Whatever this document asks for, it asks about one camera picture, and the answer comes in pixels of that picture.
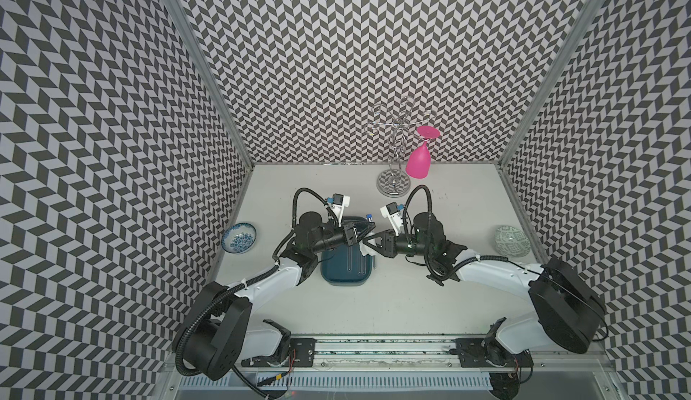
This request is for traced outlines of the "white gauze cloth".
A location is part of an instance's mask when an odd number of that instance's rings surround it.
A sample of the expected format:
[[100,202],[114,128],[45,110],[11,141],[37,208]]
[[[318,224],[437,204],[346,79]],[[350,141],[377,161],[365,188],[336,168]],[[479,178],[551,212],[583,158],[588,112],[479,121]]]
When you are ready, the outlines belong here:
[[359,248],[363,257],[370,261],[371,268],[374,269],[376,267],[375,256],[377,255],[377,252],[373,250],[370,246],[368,246],[365,242],[359,243]]

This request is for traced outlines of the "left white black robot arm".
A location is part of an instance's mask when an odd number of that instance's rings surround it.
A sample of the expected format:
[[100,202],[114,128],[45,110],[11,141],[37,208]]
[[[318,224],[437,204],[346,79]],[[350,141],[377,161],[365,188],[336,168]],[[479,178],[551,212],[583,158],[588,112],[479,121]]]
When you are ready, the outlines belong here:
[[309,279],[322,252],[360,245],[375,227],[371,216],[325,221],[307,212],[277,245],[269,268],[231,285],[204,286],[174,338],[177,372],[218,380],[243,360],[285,364],[291,332],[270,319],[253,320],[253,312]]

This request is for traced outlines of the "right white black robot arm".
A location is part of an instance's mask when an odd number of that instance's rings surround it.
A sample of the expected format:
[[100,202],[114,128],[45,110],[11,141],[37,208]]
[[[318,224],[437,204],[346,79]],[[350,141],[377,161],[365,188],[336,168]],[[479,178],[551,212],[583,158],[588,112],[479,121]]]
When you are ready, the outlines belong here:
[[362,243],[386,258],[422,257],[428,279],[438,286],[449,280],[477,283],[528,301],[529,312],[500,317],[476,344],[457,347],[458,355],[471,355],[492,367],[520,364],[520,356],[547,345],[584,354],[606,325],[603,299],[565,261],[525,264],[479,254],[447,239],[432,214],[418,214],[412,225],[394,215],[390,229],[368,234]]

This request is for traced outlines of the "teal rectangular plastic tray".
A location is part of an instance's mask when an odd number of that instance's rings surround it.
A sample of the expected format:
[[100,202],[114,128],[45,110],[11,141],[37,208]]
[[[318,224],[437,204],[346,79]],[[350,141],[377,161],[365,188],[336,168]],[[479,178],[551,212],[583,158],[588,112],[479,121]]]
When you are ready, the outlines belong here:
[[340,246],[333,250],[322,252],[318,263],[321,277],[332,286],[355,287],[360,286],[371,275],[371,263],[363,257],[359,244],[355,246]]

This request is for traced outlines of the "blue patterned small bowl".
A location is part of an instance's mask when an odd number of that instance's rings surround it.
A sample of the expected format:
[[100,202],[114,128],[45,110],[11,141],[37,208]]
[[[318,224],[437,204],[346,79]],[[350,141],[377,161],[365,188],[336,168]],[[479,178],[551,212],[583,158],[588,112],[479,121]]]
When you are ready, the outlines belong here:
[[221,238],[224,252],[241,254],[247,252],[257,241],[257,229],[250,223],[237,223],[226,230]]

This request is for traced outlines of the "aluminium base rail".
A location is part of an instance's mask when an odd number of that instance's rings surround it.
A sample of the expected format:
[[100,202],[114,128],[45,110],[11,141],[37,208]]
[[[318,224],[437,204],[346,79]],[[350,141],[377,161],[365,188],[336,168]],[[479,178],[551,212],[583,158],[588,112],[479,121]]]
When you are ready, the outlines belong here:
[[291,340],[282,360],[247,358],[237,367],[266,393],[461,392],[514,399],[624,399],[604,351],[556,347],[501,353],[494,364],[475,335],[311,335]]

